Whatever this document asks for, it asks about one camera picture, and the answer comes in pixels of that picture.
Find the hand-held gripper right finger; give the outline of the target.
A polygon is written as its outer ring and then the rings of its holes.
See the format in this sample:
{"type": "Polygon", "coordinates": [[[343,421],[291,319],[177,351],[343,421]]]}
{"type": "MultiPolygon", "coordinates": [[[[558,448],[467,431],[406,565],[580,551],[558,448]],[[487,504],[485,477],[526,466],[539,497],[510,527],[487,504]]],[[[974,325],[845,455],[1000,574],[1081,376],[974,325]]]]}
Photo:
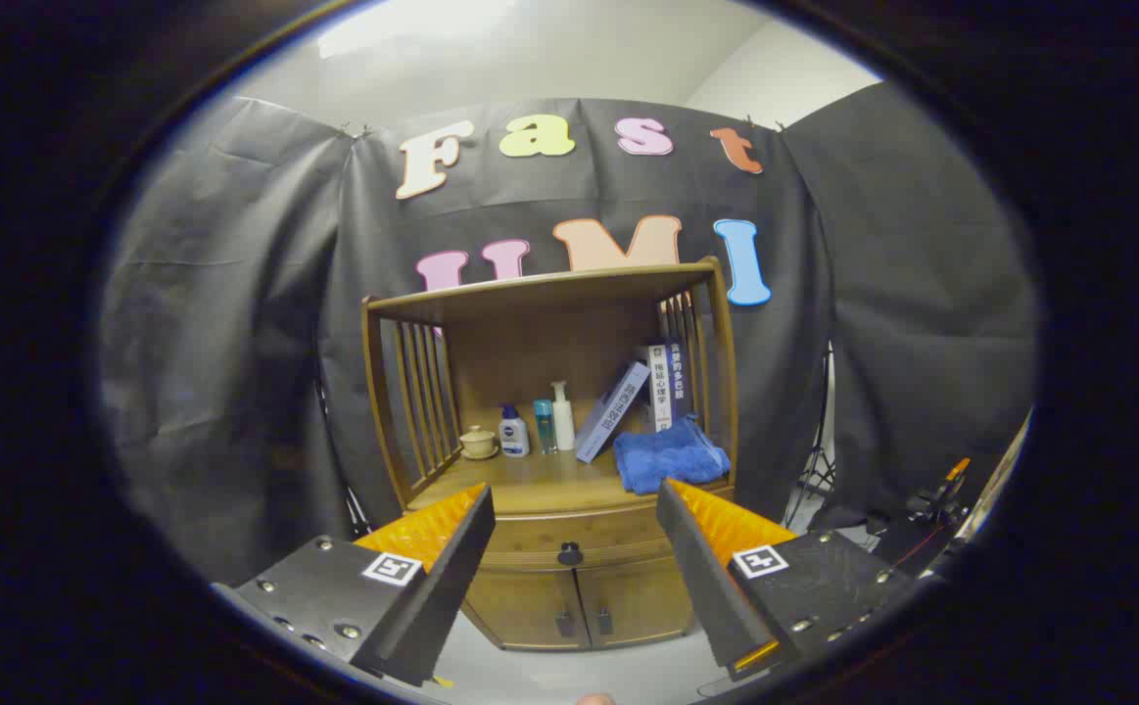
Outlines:
{"type": "Polygon", "coordinates": [[[837,531],[798,536],[681,481],[659,485],[657,520],[732,680],[820,659],[913,590],[908,573],[837,531]]]}

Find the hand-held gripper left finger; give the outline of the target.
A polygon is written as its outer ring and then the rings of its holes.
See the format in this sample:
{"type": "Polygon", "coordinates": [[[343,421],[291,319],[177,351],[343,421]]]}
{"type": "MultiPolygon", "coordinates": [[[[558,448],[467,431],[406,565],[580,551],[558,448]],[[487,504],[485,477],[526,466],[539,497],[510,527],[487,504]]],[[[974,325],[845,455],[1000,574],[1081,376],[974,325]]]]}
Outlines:
{"type": "Polygon", "coordinates": [[[492,487],[478,483],[362,539],[313,536],[212,593],[331,678],[419,686],[435,675],[495,522],[492,487]]]}

